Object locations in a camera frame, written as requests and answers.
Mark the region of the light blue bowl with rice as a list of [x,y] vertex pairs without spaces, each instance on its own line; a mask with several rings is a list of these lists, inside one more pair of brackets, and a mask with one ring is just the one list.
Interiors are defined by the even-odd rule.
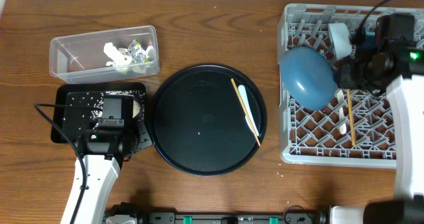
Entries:
[[328,24],[329,37],[334,47],[336,61],[352,54],[352,44],[350,43],[350,33],[344,23]]

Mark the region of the white tissue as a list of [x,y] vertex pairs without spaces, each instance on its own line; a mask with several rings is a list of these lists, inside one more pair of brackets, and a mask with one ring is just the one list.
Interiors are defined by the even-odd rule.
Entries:
[[127,54],[126,48],[117,48],[112,42],[105,43],[103,52],[111,59],[111,61],[106,62],[106,66],[128,66],[133,60],[132,56]]
[[146,49],[146,56],[145,61],[146,62],[152,62],[156,59],[156,49],[153,45],[149,45]]

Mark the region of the yellow foil snack wrapper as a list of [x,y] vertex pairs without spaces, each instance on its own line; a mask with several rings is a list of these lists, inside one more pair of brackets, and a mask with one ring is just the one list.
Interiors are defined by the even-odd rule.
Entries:
[[136,39],[129,45],[128,54],[131,56],[133,64],[141,64],[147,61],[146,50]]

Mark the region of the dark blue plate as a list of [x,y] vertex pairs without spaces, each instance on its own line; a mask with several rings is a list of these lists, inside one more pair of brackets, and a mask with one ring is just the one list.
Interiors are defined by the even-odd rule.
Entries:
[[337,90],[328,61],[308,47],[296,47],[284,53],[280,76],[290,95],[313,111],[326,107]]

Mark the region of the round black serving tray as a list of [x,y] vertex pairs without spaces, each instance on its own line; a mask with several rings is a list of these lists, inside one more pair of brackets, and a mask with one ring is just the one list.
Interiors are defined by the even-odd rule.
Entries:
[[200,64],[171,75],[148,108],[156,150],[174,168],[195,176],[219,176],[246,164],[260,148],[233,89],[246,88],[262,144],[266,106],[254,82],[220,64]]

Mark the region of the wooden chopstick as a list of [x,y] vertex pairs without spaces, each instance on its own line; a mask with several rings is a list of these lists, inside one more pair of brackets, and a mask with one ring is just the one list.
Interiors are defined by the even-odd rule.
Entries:
[[236,83],[235,83],[234,78],[231,78],[231,83],[232,83],[232,85],[233,85],[233,89],[234,89],[234,91],[235,91],[235,93],[236,93],[236,95],[237,95],[237,97],[238,97],[238,100],[239,100],[239,103],[240,103],[240,105],[241,105],[241,107],[242,107],[242,110],[243,110],[243,112],[244,112],[244,115],[245,115],[245,117],[247,118],[247,121],[248,121],[249,127],[251,127],[251,128],[252,128],[252,129],[251,129],[251,132],[252,132],[252,134],[254,135],[254,138],[256,139],[256,143],[257,143],[257,145],[260,147],[260,146],[261,146],[260,140],[259,140],[258,135],[256,134],[256,132],[255,132],[255,130],[254,130],[254,125],[253,125],[253,123],[252,123],[251,118],[250,118],[250,117],[249,117],[249,115],[248,115],[248,112],[247,112],[247,110],[246,110],[246,107],[245,107],[244,102],[243,102],[243,100],[242,100],[242,97],[241,97],[241,95],[240,95],[240,93],[239,93],[239,90],[238,90],[238,87],[237,87],[237,85],[236,85]]
[[350,90],[346,89],[346,100],[348,103],[348,119],[349,119],[349,126],[350,126],[350,137],[351,137],[351,143],[352,146],[356,146],[356,137],[354,133],[354,118],[353,118],[353,112],[352,112],[352,100],[350,97]]

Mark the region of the light blue plastic knife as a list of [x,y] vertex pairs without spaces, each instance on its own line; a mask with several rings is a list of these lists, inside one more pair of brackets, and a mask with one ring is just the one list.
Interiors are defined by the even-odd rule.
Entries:
[[249,103],[249,100],[248,100],[248,96],[247,96],[245,86],[244,85],[238,85],[238,92],[241,96],[242,102],[244,103],[244,106],[246,108],[246,112],[248,114],[248,116],[244,117],[245,120],[246,120],[246,123],[249,126],[249,129],[251,131],[254,131],[256,136],[259,136],[259,132],[258,132],[258,129],[256,127],[256,123],[254,121],[254,118],[252,116],[252,112],[251,112],[251,109],[250,109],[250,103]]

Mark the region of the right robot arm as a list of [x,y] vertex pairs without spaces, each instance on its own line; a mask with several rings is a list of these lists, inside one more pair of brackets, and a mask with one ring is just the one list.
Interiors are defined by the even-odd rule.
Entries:
[[340,88],[386,94],[397,152],[394,198],[365,207],[333,206],[325,223],[423,222],[423,50],[416,47],[414,26],[413,15],[379,17],[372,48],[359,28],[354,57],[342,60],[335,75]]

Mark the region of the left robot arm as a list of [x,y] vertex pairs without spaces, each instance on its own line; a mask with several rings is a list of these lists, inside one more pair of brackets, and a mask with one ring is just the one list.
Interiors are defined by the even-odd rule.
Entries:
[[124,162],[154,142],[144,124],[145,93],[105,91],[94,127],[82,132],[62,223],[101,223]]

